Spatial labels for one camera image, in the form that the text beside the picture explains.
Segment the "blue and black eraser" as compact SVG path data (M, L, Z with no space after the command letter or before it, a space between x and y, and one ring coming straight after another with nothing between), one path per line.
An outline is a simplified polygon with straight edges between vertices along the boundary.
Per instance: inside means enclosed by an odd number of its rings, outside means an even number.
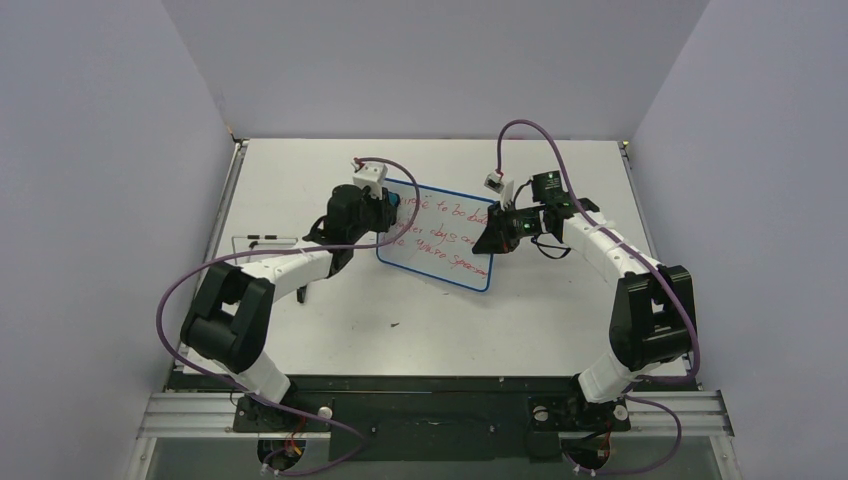
M400 205L400 197L397 193L388 191L387 192L388 203L391 206L393 211L397 211Z

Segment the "blue framed whiteboard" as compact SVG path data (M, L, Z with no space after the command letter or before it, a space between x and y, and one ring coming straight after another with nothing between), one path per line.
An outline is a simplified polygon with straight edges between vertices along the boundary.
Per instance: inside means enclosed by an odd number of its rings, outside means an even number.
M493 256L475 254L492 201L478 196L387 179L384 186L399 198L397 222L378 241L378 260L476 292L489 289Z

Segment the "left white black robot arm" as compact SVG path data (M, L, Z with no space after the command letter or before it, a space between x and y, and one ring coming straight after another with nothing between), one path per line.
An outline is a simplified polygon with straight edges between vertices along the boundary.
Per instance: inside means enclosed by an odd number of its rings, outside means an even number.
M291 427L297 416L319 418L298 410L290 396L292 380L265 351L275 302L338 274L365 234L386 233L396 224L399 204L399 196L385 187L343 184L333 189L326 214L293 250L242 265L222 260L208 267L180 339L260 405L259 416L272 429Z

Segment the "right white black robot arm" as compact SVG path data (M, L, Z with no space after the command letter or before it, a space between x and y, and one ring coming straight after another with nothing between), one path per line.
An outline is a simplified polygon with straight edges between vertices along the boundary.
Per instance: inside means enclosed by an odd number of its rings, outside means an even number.
M564 399L549 406L551 420L576 431L598 431L625 422L623 395L658 366L694 349L692 278L644 255L625 240L588 198L564 189L557 171L529 181L533 206L518 209L513 181L494 171L486 188L499 194L473 245L475 254L513 252L522 239L550 234L568 253L581 255L615 289L610 347L570 378Z

